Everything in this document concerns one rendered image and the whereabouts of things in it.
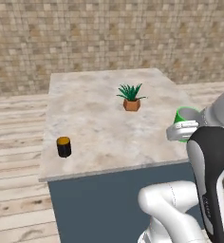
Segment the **blue-grey kitchen island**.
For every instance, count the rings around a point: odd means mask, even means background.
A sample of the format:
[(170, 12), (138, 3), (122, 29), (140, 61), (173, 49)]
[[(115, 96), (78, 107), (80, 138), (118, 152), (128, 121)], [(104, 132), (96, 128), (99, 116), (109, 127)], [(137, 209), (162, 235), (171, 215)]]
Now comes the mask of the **blue-grey kitchen island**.
[[(140, 109), (126, 111), (119, 87), (141, 84)], [(186, 93), (158, 69), (54, 73), (41, 156), (61, 243), (137, 243), (149, 218), (140, 188), (193, 177), (183, 143), (165, 130)], [(69, 137), (71, 155), (56, 140)]]

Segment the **green mug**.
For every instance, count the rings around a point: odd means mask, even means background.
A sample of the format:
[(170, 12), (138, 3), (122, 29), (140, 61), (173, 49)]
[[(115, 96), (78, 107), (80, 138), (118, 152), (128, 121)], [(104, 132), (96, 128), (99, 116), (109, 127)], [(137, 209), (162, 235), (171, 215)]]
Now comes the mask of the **green mug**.
[(182, 106), (177, 110), (174, 123), (184, 121), (196, 121), (198, 115), (199, 111), (194, 109), (193, 107)]

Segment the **black and yellow mug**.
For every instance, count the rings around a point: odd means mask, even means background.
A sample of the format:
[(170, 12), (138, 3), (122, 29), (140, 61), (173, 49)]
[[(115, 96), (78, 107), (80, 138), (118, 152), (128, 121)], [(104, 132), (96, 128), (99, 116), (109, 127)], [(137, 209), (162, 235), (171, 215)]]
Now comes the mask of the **black and yellow mug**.
[(56, 140), (58, 155), (67, 158), (71, 155), (71, 144), (69, 137), (60, 137)]

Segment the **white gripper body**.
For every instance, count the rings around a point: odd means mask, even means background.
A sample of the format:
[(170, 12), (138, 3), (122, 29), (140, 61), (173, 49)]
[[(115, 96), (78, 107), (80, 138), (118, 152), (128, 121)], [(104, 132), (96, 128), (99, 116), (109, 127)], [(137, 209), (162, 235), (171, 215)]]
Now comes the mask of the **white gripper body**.
[(167, 140), (187, 141), (198, 129), (196, 121), (179, 121), (166, 129)]

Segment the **green plant in brown pot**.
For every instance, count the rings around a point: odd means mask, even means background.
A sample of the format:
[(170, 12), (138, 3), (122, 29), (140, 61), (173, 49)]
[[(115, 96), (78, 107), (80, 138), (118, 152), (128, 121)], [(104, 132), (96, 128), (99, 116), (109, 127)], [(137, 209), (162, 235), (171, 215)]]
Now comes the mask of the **green plant in brown pot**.
[(126, 111), (136, 112), (140, 109), (140, 100), (143, 97), (137, 97), (141, 88), (141, 84), (137, 86), (129, 85), (129, 84), (122, 84), (119, 87), (119, 91), (121, 94), (118, 94), (118, 97), (123, 98), (123, 107)]

